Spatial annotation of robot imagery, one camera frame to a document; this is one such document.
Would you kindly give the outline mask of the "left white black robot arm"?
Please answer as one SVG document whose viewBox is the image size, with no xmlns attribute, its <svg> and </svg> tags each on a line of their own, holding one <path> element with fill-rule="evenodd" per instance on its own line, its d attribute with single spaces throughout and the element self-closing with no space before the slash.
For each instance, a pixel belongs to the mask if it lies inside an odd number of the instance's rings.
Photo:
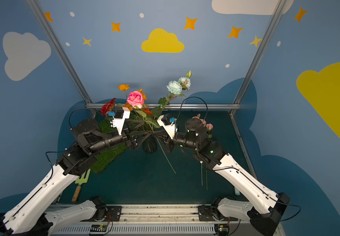
<svg viewBox="0 0 340 236">
<path fill-rule="evenodd" d="M 0 213 L 0 232 L 4 236 L 49 236 L 57 230 L 82 220 L 101 220 L 107 214 L 99 197 L 58 212 L 46 213 L 52 202 L 97 161 L 96 155 L 124 144 L 135 149 L 150 131 L 138 131 L 131 119 L 115 119 L 114 130 L 102 133 L 95 119 L 81 121 L 71 129 L 76 141 L 65 150 L 48 175 L 14 208 Z"/>
</svg>

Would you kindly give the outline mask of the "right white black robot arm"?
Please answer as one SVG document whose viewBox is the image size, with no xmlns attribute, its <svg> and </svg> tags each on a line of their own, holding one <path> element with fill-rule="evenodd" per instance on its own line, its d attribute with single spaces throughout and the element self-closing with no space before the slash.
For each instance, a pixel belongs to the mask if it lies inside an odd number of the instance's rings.
<svg viewBox="0 0 340 236">
<path fill-rule="evenodd" d="M 234 157 L 218 143 L 208 138 L 207 127 L 200 119 L 191 118 L 185 123 L 186 133 L 178 131 L 176 119 L 168 114 L 157 119 L 161 127 L 155 132 L 171 152 L 174 147 L 191 149 L 193 156 L 206 169 L 213 171 L 232 184 L 247 201 L 240 202 L 222 198 L 211 205 L 222 218 L 248 220 L 262 235 L 272 236 L 287 207 L 291 206 L 290 197 L 276 193 L 247 172 Z"/>
</svg>

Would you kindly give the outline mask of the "magenta rose stem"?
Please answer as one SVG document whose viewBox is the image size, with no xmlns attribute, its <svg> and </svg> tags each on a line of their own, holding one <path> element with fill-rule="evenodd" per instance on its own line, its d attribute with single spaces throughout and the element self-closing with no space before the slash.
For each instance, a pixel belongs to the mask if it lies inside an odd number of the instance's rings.
<svg viewBox="0 0 340 236">
<path fill-rule="evenodd" d="M 133 91 L 129 93 L 127 102 L 124 106 L 130 110 L 130 119 L 138 121 L 138 131 L 149 130 L 153 133 L 160 128 L 157 119 L 162 115 L 163 111 L 161 111 L 159 106 L 149 109 L 145 101 L 146 100 L 142 100 L 140 93 Z M 143 108 L 151 110 L 152 115 L 144 113 L 142 111 Z"/>
</svg>

